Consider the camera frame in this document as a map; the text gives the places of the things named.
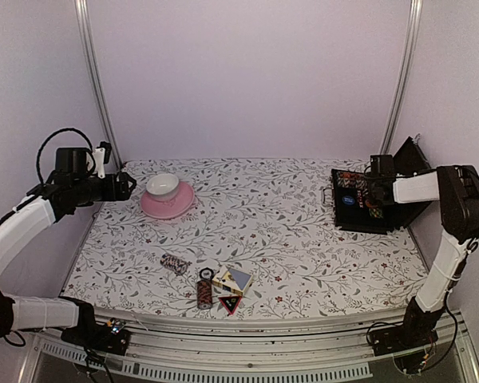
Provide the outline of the black poker set case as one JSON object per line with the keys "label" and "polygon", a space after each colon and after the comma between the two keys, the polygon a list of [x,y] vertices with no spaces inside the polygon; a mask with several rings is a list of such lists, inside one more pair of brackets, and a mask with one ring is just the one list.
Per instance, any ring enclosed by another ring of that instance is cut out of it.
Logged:
{"label": "black poker set case", "polygon": [[[425,158],[416,140],[409,137],[399,148],[394,158],[396,175],[394,182],[404,180],[411,176],[420,176],[430,170],[430,165]],[[366,178],[370,177],[370,164],[360,171]],[[406,228],[412,223],[430,204],[428,202],[397,203],[390,206],[379,207],[383,210],[384,219],[373,219],[370,217],[369,208],[378,207],[370,199],[368,187],[366,190],[354,188],[339,188],[332,178],[332,197],[334,200],[334,222],[335,226],[344,231],[355,231],[372,234],[387,234],[396,229]],[[342,202],[344,195],[351,195],[356,199],[356,204],[347,206]]]}

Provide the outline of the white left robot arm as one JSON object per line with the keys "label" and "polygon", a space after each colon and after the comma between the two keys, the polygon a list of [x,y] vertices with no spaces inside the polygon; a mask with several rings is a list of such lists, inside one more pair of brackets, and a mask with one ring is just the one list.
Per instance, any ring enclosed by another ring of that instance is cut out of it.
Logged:
{"label": "white left robot arm", "polygon": [[[23,248],[48,227],[96,202],[128,200],[137,186],[130,174],[106,173],[111,147],[58,148],[55,169],[0,219],[0,278]],[[63,328],[86,346],[103,338],[91,304],[78,299],[6,295],[0,290],[0,338],[17,330]]]}

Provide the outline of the pink saucer plate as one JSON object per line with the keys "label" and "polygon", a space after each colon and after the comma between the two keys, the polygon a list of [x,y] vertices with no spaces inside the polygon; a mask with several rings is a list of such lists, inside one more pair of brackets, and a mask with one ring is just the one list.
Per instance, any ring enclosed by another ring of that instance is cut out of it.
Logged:
{"label": "pink saucer plate", "polygon": [[155,219],[174,219],[183,215],[192,205],[195,199],[195,192],[191,185],[181,181],[179,191],[168,201],[160,202],[145,192],[140,201],[141,210]]}

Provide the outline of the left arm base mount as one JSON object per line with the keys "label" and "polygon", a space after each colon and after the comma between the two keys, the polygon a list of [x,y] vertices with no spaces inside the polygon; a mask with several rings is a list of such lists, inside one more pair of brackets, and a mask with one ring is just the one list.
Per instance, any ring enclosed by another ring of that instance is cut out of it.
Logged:
{"label": "left arm base mount", "polygon": [[78,319],[75,327],[66,328],[61,332],[62,341],[89,350],[126,355],[131,332],[126,329],[125,320],[110,318],[106,323],[98,324],[90,303],[76,298],[63,297],[63,299],[76,304]]}

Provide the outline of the blue beige card deck box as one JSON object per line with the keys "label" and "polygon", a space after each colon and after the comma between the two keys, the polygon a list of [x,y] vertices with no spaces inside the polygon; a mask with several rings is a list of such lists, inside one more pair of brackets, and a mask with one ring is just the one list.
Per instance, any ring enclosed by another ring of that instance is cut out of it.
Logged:
{"label": "blue beige card deck box", "polygon": [[252,284],[253,276],[233,267],[222,266],[212,279],[212,284],[222,290],[243,297]]}

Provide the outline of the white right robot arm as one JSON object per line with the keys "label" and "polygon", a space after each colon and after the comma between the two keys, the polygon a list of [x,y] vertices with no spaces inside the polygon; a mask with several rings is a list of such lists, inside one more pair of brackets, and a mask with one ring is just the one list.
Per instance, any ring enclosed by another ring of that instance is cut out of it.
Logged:
{"label": "white right robot arm", "polygon": [[472,165],[447,165],[412,176],[398,175],[390,156],[378,158],[364,172],[368,190],[381,205],[438,201],[441,240],[428,276],[408,304],[397,341],[413,348],[428,340],[447,309],[451,290],[461,278],[466,259],[479,240],[479,175]]}

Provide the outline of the white ceramic bowl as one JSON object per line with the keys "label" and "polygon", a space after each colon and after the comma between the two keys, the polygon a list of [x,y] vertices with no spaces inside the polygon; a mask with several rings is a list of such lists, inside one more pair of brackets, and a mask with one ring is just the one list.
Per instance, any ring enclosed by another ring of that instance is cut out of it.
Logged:
{"label": "white ceramic bowl", "polygon": [[146,192],[156,201],[173,199],[179,191],[180,180],[171,173],[153,176],[146,184]]}

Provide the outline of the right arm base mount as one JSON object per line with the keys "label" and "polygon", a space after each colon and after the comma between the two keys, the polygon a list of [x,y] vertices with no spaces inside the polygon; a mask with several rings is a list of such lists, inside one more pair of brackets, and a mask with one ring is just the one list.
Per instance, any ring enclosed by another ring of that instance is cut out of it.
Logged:
{"label": "right arm base mount", "polygon": [[435,327],[444,311],[424,312],[419,306],[410,304],[401,325],[369,330],[366,334],[368,344],[375,356],[432,345],[438,340]]}

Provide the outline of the chip rows in case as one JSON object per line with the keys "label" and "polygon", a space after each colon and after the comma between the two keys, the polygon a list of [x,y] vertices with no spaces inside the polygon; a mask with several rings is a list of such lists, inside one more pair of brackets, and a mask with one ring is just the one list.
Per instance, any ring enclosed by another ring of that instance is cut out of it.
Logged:
{"label": "chip rows in case", "polygon": [[365,176],[361,172],[349,172],[333,169],[332,178],[339,188],[367,189]]}

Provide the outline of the metal front rail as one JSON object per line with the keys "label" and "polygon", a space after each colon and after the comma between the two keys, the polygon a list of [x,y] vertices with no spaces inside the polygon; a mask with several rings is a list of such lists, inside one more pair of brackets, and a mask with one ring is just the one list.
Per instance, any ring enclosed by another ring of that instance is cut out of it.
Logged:
{"label": "metal front rail", "polygon": [[426,369],[407,375],[402,353],[376,355],[374,323],[399,323],[403,310],[342,317],[235,320],[165,317],[99,310],[131,333],[124,356],[105,366],[85,362],[56,330],[35,334],[21,382],[479,382],[479,361],[460,313],[437,324]]}

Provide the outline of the floral table mat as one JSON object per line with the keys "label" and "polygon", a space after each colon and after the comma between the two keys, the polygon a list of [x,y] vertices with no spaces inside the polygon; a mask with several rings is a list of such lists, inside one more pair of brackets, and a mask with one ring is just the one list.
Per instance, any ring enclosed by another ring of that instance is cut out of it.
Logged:
{"label": "floral table mat", "polygon": [[[219,302],[199,310],[201,269],[234,267],[253,276],[235,317],[290,319],[405,306],[427,270],[405,230],[387,235],[339,230],[333,169],[360,172],[362,160],[197,159],[131,161],[132,198],[100,210],[63,294],[104,309],[225,319]],[[159,220],[140,206],[148,179],[169,172],[189,183],[194,203]],[[163,254],[191,262],[176,275]]]}

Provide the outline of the aluminium frame post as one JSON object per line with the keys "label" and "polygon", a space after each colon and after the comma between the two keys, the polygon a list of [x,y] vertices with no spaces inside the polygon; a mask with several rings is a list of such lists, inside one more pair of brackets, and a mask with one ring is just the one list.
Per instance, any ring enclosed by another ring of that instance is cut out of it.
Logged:
{"label": "aluminium frame post", "polygon": [[101,122],[105,139],[112,145],[113,164],[117,169],[120,169],[122,167],[122,160],[117,139],[113,131],[113,125],[109,115],[109,109],[105,99],[105,92],[99,73],[97,55],[93,42],[88,2],[85,0],[75,0],[74,5],[79,34],[81,36],[83,54],[89,74],[91,88],[93,90],[93,97],[97,106],[97,113]]}
{"label": "aluminium frame post", "polygon": [[394,142],[395,133],[398,127],[398,120],[401,115],[406,89],[410,80],[414,54],[418,43],[422,6],[422,0],[410,1],[410,11],[406,26],[406,36],[402,51],[402,59],[394,90],[394,97],[390,106],[385,132],[383,134],[379,149],[380,155],[388,155],[390,153],[392,143]]}

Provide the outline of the black red triangle button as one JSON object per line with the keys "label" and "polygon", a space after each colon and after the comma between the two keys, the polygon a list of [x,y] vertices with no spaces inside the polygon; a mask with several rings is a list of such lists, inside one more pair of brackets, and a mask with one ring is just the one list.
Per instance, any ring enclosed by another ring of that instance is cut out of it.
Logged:
{"label": "black red triangle button", "polygon": [[233,315],[236,312],[237,308],[239,307],[242,297],[238,295],[233,295],[233,296],[221,296],[221,297],[218,297],[218,299],[221,305],[228,312],[228,314]]}

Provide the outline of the left aluminium frame post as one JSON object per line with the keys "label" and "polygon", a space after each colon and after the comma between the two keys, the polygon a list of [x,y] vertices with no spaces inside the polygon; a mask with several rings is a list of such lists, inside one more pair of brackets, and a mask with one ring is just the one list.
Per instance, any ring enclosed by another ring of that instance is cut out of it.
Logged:
{"label": "left aluminium frame post", "polygon": [[97,55],[93,42],[88,2],[85,0],[75,0],[74,5],[79,34],[81,36],[83,54],[89,74],[91,88],[93,90],[93,97],[97,106],[97,113],[101,122],[105,139],[112,145],[113,164],[117,169],[120,169],[122,167],[122,160],[117,139],[113,131],[113,125],[109,115],[109,109],[105,99],[105,92],[99,73]]}

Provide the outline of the blue small blind button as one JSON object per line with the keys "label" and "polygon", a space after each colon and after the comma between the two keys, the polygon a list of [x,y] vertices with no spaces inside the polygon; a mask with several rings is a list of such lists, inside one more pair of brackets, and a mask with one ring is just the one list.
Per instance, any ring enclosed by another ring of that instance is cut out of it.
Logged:
{"label": "blue small blind button", "polygon": [[356,199],[351,195],[344,195],[342,197],[342,202],[347,206],[353,206],[356,204]]}

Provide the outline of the green chip stack in case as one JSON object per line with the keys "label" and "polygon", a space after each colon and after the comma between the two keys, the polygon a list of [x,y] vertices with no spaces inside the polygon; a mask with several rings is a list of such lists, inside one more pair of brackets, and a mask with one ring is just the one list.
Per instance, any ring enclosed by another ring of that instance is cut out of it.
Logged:
{"label": "green chip stack in case", "polygon": [[373,219],[384,219],[383,210],[379,207],[369,208],[370,217]]}

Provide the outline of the right aluminium frame post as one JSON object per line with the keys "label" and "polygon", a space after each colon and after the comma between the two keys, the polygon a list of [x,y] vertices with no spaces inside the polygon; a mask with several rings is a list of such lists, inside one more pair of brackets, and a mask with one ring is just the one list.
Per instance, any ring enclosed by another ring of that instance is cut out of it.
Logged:
{"label": "right aluminium frame post", "polygon": [[388,155],[390,153],[392,143],[394,142],[395,133],[398,127],[398,120],[401,115],[406,89],[410,80],[414,54],[418,43],[422,6],[422,0],[410,1],[410,11],[406,26],[406,36],[402,51],[402,59],[394,90],[394,97],[390,106],[385,132],[383,134],[379,149],[380,155]]}

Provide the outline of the grey orange chip stack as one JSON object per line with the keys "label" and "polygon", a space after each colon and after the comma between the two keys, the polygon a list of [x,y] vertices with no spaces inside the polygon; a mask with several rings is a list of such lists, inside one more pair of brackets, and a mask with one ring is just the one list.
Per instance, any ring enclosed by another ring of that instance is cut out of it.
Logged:
{"label": "grey orange chip stack", "polygon": [[176,275],[183,275],[192,263],[175,255],[163,254],[160,259],[160,264],[162,267],[174,272]]}

